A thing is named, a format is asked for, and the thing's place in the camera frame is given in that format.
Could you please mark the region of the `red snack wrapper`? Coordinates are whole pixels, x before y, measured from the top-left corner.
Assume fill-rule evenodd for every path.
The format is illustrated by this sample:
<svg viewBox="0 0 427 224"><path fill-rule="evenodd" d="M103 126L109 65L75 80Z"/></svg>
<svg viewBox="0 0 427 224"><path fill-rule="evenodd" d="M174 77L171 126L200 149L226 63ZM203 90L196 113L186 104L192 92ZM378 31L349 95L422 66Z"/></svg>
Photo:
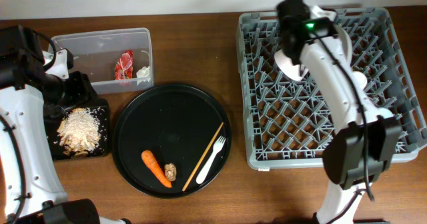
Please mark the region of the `red snack wrapper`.
<svg viewBox="0 0 427 224"><path fill-rule="evenodd" d="M131 79L133 76L133 51L125 51L115 65L115 80Z"/></svg>

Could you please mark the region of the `white tissue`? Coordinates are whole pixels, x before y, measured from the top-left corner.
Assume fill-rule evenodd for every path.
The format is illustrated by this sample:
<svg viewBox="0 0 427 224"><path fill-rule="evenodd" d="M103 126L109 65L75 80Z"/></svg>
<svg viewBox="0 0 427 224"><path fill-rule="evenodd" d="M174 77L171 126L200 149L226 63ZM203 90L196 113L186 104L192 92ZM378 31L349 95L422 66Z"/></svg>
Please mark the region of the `white tissue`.
<svg viewBox="0 0 427 224"><path fill-rule="evenodd" d="M149 79L151 75L150 67L142 67L139 71L137 71L137 78Z"/></svg>

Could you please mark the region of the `orange carrot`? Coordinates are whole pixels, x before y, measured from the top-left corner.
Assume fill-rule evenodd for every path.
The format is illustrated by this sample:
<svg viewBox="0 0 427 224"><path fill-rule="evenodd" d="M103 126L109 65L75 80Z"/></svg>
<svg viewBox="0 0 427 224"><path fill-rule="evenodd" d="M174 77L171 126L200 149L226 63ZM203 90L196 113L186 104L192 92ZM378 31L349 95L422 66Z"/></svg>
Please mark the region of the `orange carrot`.
<svg viewBox="0 0 427 224"><path fill-rule="evenodd" d="M145 150L141 154L141 159L145 166L154 174L156 179L167 188L172 188L171 181L165 176L163 169L159 166L156 158L150 150Z"/></svg>

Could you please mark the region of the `round black tray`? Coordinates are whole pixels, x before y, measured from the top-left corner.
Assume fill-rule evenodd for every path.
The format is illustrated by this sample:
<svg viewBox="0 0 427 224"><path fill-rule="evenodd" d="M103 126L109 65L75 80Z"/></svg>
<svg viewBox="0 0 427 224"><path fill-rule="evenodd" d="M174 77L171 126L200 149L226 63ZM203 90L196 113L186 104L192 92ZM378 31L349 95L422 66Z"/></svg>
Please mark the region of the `round black tray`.
<svg viewBox="0 0 427 224"><path fill-rule="evenodd" d="M216 155L202 184L196 177L211 155L210 147L185 192L182 188L220 124L216 140L226 142ZM121 112L112 134L113 160L123 178L135 189L153 197L171 199L191 195L208 186L220 173L230 154L232 131L226 112L209 93L184 84L152 87ZM164 187L145 166L141 154L150 150L160 166L177 169L172 188Z"/></svg>

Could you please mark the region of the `brown walnut lump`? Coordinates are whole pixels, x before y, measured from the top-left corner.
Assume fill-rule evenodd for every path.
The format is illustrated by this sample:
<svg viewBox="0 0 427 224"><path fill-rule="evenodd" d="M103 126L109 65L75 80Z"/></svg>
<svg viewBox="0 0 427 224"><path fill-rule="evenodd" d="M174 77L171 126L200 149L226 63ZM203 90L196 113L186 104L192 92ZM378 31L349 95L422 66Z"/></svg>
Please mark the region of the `brown walnut lump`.
<svg viewBox="0 0 427 224"><path fill-rule="evenodd" d="M165 173L166 178L169 181L175 181L176 180L177 169L173 163L168 163L168 164L164 165L164 173Z"/></svg>

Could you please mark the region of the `wooden chopstick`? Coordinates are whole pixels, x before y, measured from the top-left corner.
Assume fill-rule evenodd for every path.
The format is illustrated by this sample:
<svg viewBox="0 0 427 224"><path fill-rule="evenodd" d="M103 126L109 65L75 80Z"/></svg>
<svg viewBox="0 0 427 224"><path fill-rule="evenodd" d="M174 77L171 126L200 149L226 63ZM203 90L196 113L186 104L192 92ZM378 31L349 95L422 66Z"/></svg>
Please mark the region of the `wooden chopstick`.
<svg viewBox="0 0 427 224"><path fill-rule="evenodd" d="M218 127L217 131L215 132L215 134L213 135L213 137L211 138L209 144L207 145L207 147L205 148L205 151L203 152L203 154L201 155L201 157L199 158L199 161L197 162L197 164L195 165L195 167L193 168L193 171L191 172L190 176L188 177L187 181L185 182L183 188L182 188L182 192L185 192L185 190L187 189L188 185L191 183L191 180L193 179L196 171L198 170L199 166L201 165L204 157L206 156L207 152L209 151L210 147L214 144L214 141L216 140L216 137L218 136L218 133L221 131L222 127L224 125L224 122L222 122L220 124L220 126Z"/></svg>

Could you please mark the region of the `white plastic fork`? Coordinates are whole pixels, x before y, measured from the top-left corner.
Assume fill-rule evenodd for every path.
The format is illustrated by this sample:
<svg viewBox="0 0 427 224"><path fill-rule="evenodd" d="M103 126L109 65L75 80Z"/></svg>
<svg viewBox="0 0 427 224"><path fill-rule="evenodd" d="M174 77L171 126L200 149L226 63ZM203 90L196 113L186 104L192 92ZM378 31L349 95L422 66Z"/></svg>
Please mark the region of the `white plastic fork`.
<svg viewBox="0 0 427 224"><path fill-rule="evenodd" d="M205 181L207 174L212 166L212 163L216 158L216 155L222 150L225 142L226 142L226 138L221 136L213 144L211 155L209 156L208 160L205 162L205 165L202 167L201 171L198 173L196 177L197 184L202 184Z"/></svg>

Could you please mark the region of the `pink bowl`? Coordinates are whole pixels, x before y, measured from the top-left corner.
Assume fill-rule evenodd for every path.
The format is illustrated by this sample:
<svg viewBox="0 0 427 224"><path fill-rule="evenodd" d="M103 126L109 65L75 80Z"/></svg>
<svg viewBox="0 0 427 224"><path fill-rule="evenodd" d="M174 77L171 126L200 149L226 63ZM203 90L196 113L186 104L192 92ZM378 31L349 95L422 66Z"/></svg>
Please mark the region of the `pink bowl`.
<svg viewBox="0 0 427 224"><path fill-rule="evenodd" d="M282 73L294 81L301 81L308 73L304 65L294 65L282 50L275 52L274 60Z"/></svg>

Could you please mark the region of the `grey plate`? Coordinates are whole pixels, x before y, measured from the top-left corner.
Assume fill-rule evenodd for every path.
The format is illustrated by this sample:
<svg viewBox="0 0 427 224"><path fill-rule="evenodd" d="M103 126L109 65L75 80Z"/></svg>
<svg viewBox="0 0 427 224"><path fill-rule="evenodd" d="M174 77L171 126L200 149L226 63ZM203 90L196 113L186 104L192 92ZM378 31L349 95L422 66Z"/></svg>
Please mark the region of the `grey plate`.
<svg viewBox="0 0 427 224"><path fill-rule="evenodd" d="M338 37L341 39L342 41L342 49L344 51L344 55L346 57L346 63L348 66L350 66L351 61L352 61L352 42L350 39L350 36L348 35L348 33L339 25L334 25Z"/></svg>

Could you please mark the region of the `white paper cup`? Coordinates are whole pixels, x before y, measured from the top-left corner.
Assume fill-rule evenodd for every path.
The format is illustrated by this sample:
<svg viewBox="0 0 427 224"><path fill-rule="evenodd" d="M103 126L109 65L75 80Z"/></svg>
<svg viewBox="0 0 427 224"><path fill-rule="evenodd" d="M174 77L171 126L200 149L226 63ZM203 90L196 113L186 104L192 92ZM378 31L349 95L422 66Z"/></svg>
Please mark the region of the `white paper cup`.
<svg viewBox="0 0 427 224"><path fill-rule="evenodd" d="M359 72L359 71L354 71L353 75L354 75L355 79L357 80L357 83L360 86L360 88L364 89L368 84L368 79L365 76L365 74L363 74L362 72Z"/></svg>

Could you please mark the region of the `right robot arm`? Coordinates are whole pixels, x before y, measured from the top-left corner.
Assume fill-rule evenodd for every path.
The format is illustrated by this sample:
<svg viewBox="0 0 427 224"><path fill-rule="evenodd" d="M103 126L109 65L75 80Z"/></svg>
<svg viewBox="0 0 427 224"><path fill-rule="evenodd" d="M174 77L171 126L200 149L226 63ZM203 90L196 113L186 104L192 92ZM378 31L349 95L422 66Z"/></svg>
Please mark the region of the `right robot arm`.
<svg viewBox="0 0 427 224"><path fill-rule="evenodd" d="M322 153L330 180L317 223L352 223L363 195L390 168L402 127L393 113L371 102L350 67L351 41L335 25L336 12L284 0L276 7L282 49L276 62L291 79L308 71L328 106L335 136Z"/></svg>

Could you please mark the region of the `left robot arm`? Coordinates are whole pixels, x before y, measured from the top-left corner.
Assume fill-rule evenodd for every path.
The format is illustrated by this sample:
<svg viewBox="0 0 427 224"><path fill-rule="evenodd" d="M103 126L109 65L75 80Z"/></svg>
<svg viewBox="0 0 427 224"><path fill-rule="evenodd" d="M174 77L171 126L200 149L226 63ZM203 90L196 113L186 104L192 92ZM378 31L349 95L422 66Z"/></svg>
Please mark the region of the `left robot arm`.
<svg viewBox="0 0 427 224"><path fill-rule="evenodd" d="M44 118L97 99L68 50L44 52L43 34L1 30L1 165L7 223L111 223L89 199L70 201L49 149Z"/></svg>

